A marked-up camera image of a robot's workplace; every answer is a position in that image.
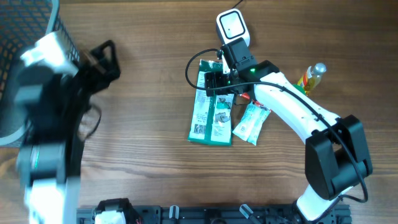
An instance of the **cable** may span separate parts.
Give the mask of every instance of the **cable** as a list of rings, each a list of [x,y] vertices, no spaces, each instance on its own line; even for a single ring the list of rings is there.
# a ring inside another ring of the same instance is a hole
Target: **cable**
[[[234,5],[234,7],[232,7],[233,9],[236,7],[236,6],[238,6],[238,4],[240,4],[241,2],[243,2],[243,0],[240,0],[238,3],[236,3],[235,5]]]
[[[240,83],[240,84],[234,84],[234,85],[229,85],[229,86],[223,86],[223,87],[217,87],[217,88],[203,88],[203,87],[199,87],[194,85],[188,78],[188,69],[190,64],[192,63],[193,60],[195,60],[199,55],[206,53],[206,52],[211,52],[211,51],[215,51],[217,52],[217,49],[207,49],[207,50],[202,50],[201,52],[197,53],[196,55],[194,55],[187,63],[187,67],[185,68],[185,78],[187,79],[187,82],[190,86],[196,88],[197,90],[211,90],[211,91],[216,91],[216,90],[225,90],[225,89],[229,89],[229,88],[234,88],[234,87],[238,87],[238,86],[243,86],[243,85],[269,85],[269,86],[273,86],[276,88],[279,88],[282,91],[287,92],[288,94],[292,95],[294,98],[296,98],[297,100],[299,100],[299,102],[301,102],[305,107],[307,107],[328,129],[329,132],[334,135],[334,137],[336,138],[337,142],[341,144],[342,148],[344,149],[345,153],[347,154],[347,156],[349,157],[349,160],[351,161],[355,173],[358,177],[359,183],[361,184],[362,187],[362,191],[363,191],[363,195],[364,198],[363,199],[359,199],[356,198],[354,196],[351,195],[339,195],[339,199],[342,200],[343,198],[348,198],[351,200],[354,200],[356,202],[359,203],[365,203],[368,201],[369,195],[368,195],[368,189],[366,188],[366,184],[365,181],[363,179],[363,176],[361,175],[358,165],[354,160],[354,157],[352,155],[352,153],[349,151],[347,145],[344,143],[344,141],[340,138],[340,136],[336,133],[335,130],[333,130],[333,128],[330,126],[330,124],[323,118],[323,116],[319,113],[317,113],[317,111],[315,109],[313,109],[305,100],[301,99],[301,97],[299,97],[297,94],[295,94],[294,92],[288,90],[286,87],[284,86],[280,86],[278,84],[275,83],[270,83],[270,82],[247,82],[247,83]]]
[[[331,210],[340,202],[342,201],[341,198],[336,199],[329,207],[328,209],[326,209],[325,211],[323,211],[323,213],[316,219],[312,220],[311,223],[318,223],[322,218],[324,218],[325,216],[327,216]]]
[[[95,133],[95,131],[97,130],[97,128],[98,128],[98,126],[100,125],[100,122],[101,122],[101,117],[102,117],[102,110],[101,110],[101,108],[99,108],[99,106],[97,106],[97,105],[95,105],[95,104],[91,104],[90,106],[91,106],[94,110],[97,111],[97,113],[99,114],[99,118],[98,118],[97,123],[95,124],[95,127],[87,134],[86,138],[84,138],[83,141],[86,141],[87,139],[89,139],[89,138]]]

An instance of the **black mesh basket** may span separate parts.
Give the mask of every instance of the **black mesh basket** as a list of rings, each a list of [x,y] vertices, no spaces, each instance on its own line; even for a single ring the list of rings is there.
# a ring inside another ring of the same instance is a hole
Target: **black mesh basket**
[[[0,145],[20,139],[27,127],[24,109],[14,104],[23,67],[19,57],[45,34],[59,30],[69,43],[68,58],[79,60],[58,12],[58,0],[0,0]]]

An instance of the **wooden table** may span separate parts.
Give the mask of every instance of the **wooden table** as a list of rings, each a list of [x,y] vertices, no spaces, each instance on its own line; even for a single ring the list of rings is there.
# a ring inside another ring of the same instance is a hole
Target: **wooden table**
[[[114,40],[122,69],[93,97],[103,120],[85,147],[80,205],[118,197],[135,205],[264,205],[303,193],[304,146],[275,114],[257,147],[236,136],[232,147],[187,141],[195,90],[185,66],[220,47],[215,18],[235,1],[94,1],[68,1],[60,11],[80,48]],[[363,122],[374,166],[369,202],[346,201],[354,223],[398,223],[397,2],[247,0],[239,8],[258,61],[270,60],[291,82],[309,65],[328,66],[311,99]],[[234,125],[244,109],[233,108]],[[17,152],[0,150],[0,223],[27,222]],[[350,193],[362,197],[360,187]]]

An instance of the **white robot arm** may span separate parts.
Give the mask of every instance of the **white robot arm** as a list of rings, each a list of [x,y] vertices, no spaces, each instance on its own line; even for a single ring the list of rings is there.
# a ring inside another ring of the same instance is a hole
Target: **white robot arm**
[[[261,81],[271,82],[286,87],[296,95],[301,96],[312,108],[315,108],[322,114],[331,126],[336,124],[336,118],[339,118],[337,114],[323,109],[299,92],[287,81],[282,72],[268,74],[262,77]],[[305,140],[312,136],[313,131],[327,129],[307,107],[286,91],[281,91],[276,87],[268,85],[255,85],[254,93],[256,95],[256,100],[266,105],[282,118],[298,134],[304,144]],[[349,186],[341,194],[344,194],[350,188],[352,188],[352,186]],[[304,194],[297,200],[297,207],[306,220],[313,221],[328,210],[337,199],[336,197],[332,200],[325,200],[312,189],[311,185],[309,185]]]
[[[111,49],[111,57],[104,54]],[[98,127],[101,112],[90,97],[119,78],[115,46],[107,41],[84,60],[71,62],[61,33],[37,41],[21,56],[18,74],[34,77],[35,83],[19,80],[14,102],[27,111],[30,123],[18,158],[17,170],[25,187],[24,202],[31,224],[76,223],[80,191],[80,166],[85,140]],[[91,109],[99,120],[86,136],[78,134],[83,115]]]

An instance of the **bottle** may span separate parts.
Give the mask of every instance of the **bottle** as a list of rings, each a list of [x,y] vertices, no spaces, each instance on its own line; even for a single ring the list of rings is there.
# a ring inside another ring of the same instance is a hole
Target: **bottle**
[[[304,75],[297,82],[304,89],[308,96],[310,92],[321,82],[323,74],[326,72],[326,65],[317,63],[315,66],[309,66]]]

